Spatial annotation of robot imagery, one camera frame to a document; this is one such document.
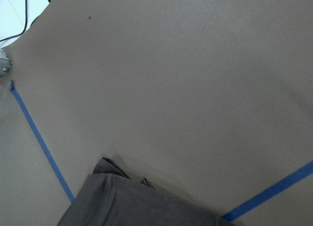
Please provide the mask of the dark brown t-shirt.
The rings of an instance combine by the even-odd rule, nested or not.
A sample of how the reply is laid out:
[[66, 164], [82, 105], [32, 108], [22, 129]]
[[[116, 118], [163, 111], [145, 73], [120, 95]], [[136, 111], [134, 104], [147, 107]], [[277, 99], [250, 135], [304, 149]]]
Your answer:
[[229, 226], [221, 216], [132, 180], [103, 157], [88, 175], [60, 226]]

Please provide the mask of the aluminium frame post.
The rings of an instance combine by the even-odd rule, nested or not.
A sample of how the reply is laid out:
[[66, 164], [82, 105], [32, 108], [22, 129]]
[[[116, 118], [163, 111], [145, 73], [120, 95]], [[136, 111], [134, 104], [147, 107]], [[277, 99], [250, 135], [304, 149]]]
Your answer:
[[0, 49], [0, 78], [2, 78], [11, 68], [12, 63], [8, 59], [6, 53], [1, 48]]

